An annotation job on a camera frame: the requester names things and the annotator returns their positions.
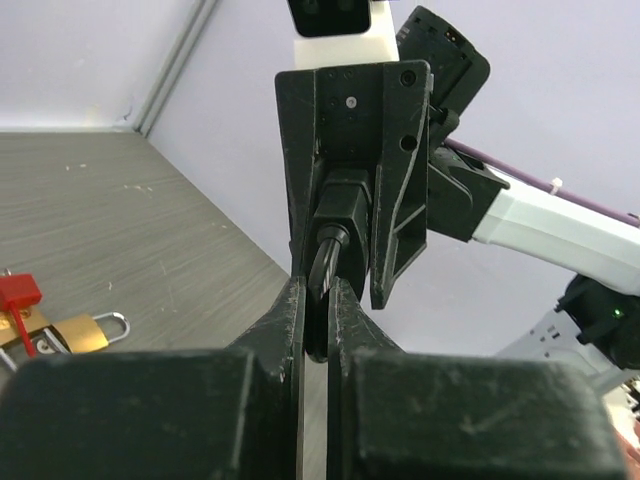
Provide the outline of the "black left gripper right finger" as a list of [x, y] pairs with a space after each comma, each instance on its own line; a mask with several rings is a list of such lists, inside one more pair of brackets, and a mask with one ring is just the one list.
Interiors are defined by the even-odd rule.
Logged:
[[407, 353], [328, 292], [331, 479], [624, 479], [601, 397], [558, 362]]

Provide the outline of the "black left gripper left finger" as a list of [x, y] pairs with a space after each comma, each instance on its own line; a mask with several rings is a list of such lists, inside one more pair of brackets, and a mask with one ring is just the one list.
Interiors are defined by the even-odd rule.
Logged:
[[298, 479], [306, 283], [222, 349], [58, 355], [1, 395], [5, 479]]

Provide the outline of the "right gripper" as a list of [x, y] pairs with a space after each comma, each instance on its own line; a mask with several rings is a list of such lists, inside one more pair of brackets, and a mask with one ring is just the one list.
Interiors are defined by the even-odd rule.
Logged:
[[375, 170], [370, 300], [386, 307], [426, 248], [430, 66], [424, 60], [292, 70], [275, 77], [291, 275], [311, 276], [326, 169]]

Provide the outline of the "black padlock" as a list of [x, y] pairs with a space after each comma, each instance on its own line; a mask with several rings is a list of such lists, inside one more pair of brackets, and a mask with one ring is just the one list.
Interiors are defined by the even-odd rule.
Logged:
[[305, 350], [327, 361], [329, 291], [335, 278], [360, 299], [369, 269], [371, 181], [364, 170], [331, 171], [322, 184], [308, 234]]

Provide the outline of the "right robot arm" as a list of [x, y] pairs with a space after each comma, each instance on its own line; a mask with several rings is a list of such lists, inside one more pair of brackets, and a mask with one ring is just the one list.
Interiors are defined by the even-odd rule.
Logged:
[[639, 371], [639, 221], [600, 210], [451, 139], [490, 66], [424, 7], [395, 30], [385, 1], [293, 1], [295, 67], [276, 76], [292, 272], [305, 348], [327, 358], [335, 278], [376, 309], [429, 232], [574, 273], [506, 358], [564, 361], [603, 381]]

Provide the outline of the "small brass padlock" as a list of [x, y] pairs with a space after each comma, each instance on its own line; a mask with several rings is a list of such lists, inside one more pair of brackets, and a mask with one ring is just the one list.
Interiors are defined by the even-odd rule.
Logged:
[[[121, 333], [108, 337], [102, 328], [104, 321], [114, 321], [121, 328]], [[129, 320], [120, 312], [112, 311], [97, 316], [81, 314], [53, 323], [51, 337], [60, 343], [64, 352], [84, 354], [103, 350], [124, 340], [130, 331]]]

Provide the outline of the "large brass padlock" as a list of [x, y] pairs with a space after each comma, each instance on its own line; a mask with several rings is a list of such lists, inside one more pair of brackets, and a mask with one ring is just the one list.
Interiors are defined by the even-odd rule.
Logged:
[[[35, 350], [35, 355], [70, 354], [60, 334], [41, 311], [35, 306], [20, 309], [19, 314], [23, 330]], [[19, 347], [24, 346], [21, 330], [18, 328], [13, 314], [9, 311], [1, 313], [1, 366], [9, 373], [15, 373], [18, 361], [12, 356]]]

